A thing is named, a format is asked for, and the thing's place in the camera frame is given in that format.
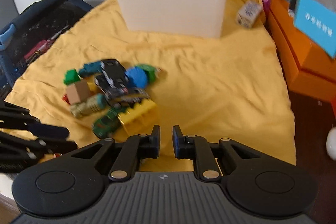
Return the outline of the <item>yellow brick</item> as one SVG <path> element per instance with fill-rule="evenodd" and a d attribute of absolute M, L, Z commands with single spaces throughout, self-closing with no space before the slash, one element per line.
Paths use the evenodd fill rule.
<path fill-rule="evenodd" d="M 158 119 L 158 108 L 152 100 L 143 99 L 117 116 L 125 132 L 135 135 L 155 124 Z"/>

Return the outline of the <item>dark green toy car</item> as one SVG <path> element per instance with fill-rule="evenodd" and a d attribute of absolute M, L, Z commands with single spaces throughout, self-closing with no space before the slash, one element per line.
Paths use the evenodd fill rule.
<path fill-rule="evenodd" d="M 92 124 L 92 132 L 99 139 L 108 138 L 110 134 L 114 133 L 121 126 L 118 115 L 124 113 L 125 110 L 125 107 L 110 108 L 104 116 Z"/>

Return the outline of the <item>navy yellow toy car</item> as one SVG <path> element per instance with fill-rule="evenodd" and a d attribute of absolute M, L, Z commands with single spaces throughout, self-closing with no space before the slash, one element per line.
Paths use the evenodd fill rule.
<path fill-rule="evenodd" d="M 150 95 L 141 88 L 130 88 L 128 93 L 122 94 L 114 98 L 108 98 L 107 102 L 111 107 L 121 108 L 133 106 L 135 103 L 141 102 L 143 99 L 150 99 Z"/>

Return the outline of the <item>green square brick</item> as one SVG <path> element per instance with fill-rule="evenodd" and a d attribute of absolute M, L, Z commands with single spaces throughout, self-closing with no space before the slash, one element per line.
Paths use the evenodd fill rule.
<path fill-rule="evenodd" d="M 64 80 L 63 80 L 63 83 L 68 86 L 70 84 L 73 84 L 75 82 L 78 82 L 80 81 L 81 78 L 80 76 L 78 75 L 76 69 L 71 69 L 71 70 L 68 70 L 66 73 L 65 73 L 65 76 L 64 76 Z"/>

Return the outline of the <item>blue round disc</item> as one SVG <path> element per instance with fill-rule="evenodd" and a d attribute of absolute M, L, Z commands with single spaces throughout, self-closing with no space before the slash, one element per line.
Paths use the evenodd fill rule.
<path fill-rule="evenodd" d="M 145 71 L 139 67 L 131 67 L 125 72 L 128 78 L 127 87 L 145 89 L 148 85 L 148 78 Z"/>

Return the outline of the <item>black silver toy car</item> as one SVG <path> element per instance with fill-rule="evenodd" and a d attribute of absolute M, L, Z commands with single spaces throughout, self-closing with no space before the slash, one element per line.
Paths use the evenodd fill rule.
<path fill-rule="evenodd" d="M 116 59 L 105 59 L 100 61 L 101 74 L 94 78 L 95 84 L 104 93 L 106 99 L 128 94 L 128 78 L 125 75 L 125 68 Z"/>

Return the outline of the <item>green toy base plate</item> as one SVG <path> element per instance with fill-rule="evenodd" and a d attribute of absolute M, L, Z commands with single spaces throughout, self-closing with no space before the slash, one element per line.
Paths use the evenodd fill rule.
<path fill-rule="evenodd" d="M 159 67 L 154 67 L 149 64 L 137 64 L 135 67 L 142 69 L 145 72 L 149 84 L 154 83 L 162 72 L 162 69 Z"/>

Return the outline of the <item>red small cube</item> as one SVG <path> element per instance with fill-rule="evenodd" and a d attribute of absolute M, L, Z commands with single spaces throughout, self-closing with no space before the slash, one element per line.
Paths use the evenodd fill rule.
<path fill-rule="evenodd" d="M 64 95 L 63 95 L 62 100 L 63 100 L 67 105 L 70 105 L 70 102 L 69 102 L 69 100 L 68 100 L 67 94 L 64 94 Z"/>

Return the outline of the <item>tan wooden block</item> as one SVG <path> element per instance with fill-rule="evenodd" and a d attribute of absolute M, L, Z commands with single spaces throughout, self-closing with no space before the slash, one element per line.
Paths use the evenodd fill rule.
<path fill-rule="evenodd" d="M 85 80 L 81 80 L 68 85 L 66 87 L 66 95 L 70 105 L 75 105 L 85 102 L 91 96 L 91 91 L 88 83 Z"/>

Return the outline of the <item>beige toy figure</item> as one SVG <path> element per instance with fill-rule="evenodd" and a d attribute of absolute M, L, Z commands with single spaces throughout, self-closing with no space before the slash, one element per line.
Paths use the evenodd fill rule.
<path fill-rule="evenodd" d="M 70 106 L 70 113 L 75 118 L 81 118 L 93 113 L 104 110 L 107 106 L 107 101 L 103 94 L 96 94 L 89 97 L 85 102 Z"/>

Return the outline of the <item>yellow cloth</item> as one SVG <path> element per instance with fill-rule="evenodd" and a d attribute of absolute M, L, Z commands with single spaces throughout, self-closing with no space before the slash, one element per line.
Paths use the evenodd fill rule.
<path fill-rule="evenodd" d="M 247 0 L 227 0 L 219 39 L 131 32 L 117 0 L 93 8 L 16 80 L 7 102 L 30 110 L 43 123 L 64 126 L 79 147 L 96 141 L 94 114 L 76 119 L 63 101 L 66 71 L 101 59 L 124 67 L 161 69 L 147 92 L 157 104 L 161 127 L 158 159 L 142 171 L 192 170 L 174 156 L 172 128 L 216 142 L 229 137 L 268 155 L 296 163 L 294 115 L 276 47 L 261 20 L 251 29 L 236 24 Z"/>

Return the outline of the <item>teal toy train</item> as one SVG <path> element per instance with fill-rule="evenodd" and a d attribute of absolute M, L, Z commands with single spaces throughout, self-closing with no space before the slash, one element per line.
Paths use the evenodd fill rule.
<path fill-rule="evenodd" d="M 78 75 L 81 78 L 86 78 L 101 72 L 101 61 L 95 61 L 92 63 L 85 63 L 83 67 L 79 69 Z"/>

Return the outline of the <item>white egg shaped object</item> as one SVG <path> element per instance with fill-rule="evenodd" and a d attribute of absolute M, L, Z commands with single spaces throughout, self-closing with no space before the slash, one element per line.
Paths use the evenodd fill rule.
<path fill-rule="evenodd" d="M 329 157 L 336 161 L 336 127 L 333 127 L 327 135 L 326 151 Z"/>

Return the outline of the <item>small milk carton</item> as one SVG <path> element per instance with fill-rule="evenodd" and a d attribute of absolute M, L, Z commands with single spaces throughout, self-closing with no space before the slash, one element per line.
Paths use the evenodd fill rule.
<path fill-rule="evenodd" d="M 237 24 L 252 28 L 262 10 L 263 7 L 259 3 L 251 0 L 247 1 L 236 14 Z"/>

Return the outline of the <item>blue card box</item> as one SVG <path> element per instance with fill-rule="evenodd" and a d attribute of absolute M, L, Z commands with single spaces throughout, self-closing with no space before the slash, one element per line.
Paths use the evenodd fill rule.
<path fill-rule="evenodd" d="M 316 0 L 297 0 L 294 26 L 335 59 L 335 11 Z"/>

